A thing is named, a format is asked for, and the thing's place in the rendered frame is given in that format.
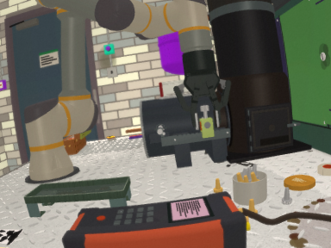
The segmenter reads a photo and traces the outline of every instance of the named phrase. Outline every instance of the orange and black device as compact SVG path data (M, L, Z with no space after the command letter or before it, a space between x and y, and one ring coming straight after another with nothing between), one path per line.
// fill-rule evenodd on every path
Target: orange and black device
M83 208L65 248L246 248L246 218L228 192L180 201Z

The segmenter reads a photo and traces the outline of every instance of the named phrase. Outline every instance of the white textured surface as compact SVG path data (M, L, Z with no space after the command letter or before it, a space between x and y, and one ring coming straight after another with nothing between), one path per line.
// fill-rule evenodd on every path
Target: white textured surface
M173 155L146 158L141 139L129 140L125 137L89 142L78 155L71 156L73 164L80 168L80 172L59 182L130 177L132 198L128 201L129 206L213 194L217 178L220 178L223 190L233 196L232 176L242 172L244 166L231 164L227 167L228 162L214 164L203 151L192 152L191 156L192 167L177 169ZM327 199L331 196L331 177L317 173L319 164L331 162L331 156L326 153L313 149L310 152L292 153L252 162L258 165L258 171L263 171L268 176L268 197L266 201L256 205L259 214L267 218L277 218L294 211L304 212L304 205L309 205L318 198ZM283 205L284 179L298 174L314 177L316 186L303 192L290 191L293 201L290 205ZM25 183L26 176L28 164L0 178L0 229L23 229L23 233L9 247L63 247L62 237L77 219L81 208L109 207L109 201L106 200L55 203L48 207L39 204L40 211L47 212L41 218L30 218L23 197L38 184ZM322 208L321 205L317 210L312 207L309 211L331 214L331 205L327 202L323 204L329 207ZM322 229L308 230L304 223ZM302 220L295 232L287 228L287 222L266 226L250 219L250 224L251 231L247 232L248 248L291 247L289 235L300 233L303 229L303 238L309 241L306 247L321 247L312 230L319 233L319 239L327 239L328 244L331 241L330 231L326 230L331 230L329 222L312 220L307 223L307 220Z

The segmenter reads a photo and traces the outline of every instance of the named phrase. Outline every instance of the display screen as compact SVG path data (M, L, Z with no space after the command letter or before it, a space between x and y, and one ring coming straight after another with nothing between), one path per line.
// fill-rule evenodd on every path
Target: display screen
M203 198L171 202L172 221L210 216Z

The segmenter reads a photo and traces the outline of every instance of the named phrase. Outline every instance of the black cable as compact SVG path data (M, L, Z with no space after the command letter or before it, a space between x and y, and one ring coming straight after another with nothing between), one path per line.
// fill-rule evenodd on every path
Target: black cable
M312 220L322 220L331 222L331 215L326 214L312 214L312 213L301 213L301 212L294 212L289 214L284 214L282 216L277 217L276 219L268 219L260 214L256 214L248 209L243 208L242 213L249 218L257 220L265 225L277 225L286 220L290 219L312 219Z

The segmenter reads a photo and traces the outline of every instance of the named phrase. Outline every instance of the wall switch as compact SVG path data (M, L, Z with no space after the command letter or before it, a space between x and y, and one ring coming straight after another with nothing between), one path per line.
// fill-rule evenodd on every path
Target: wall switch
M116 67L110 67L107 69L108 78L114 78L117 77L117 68Z

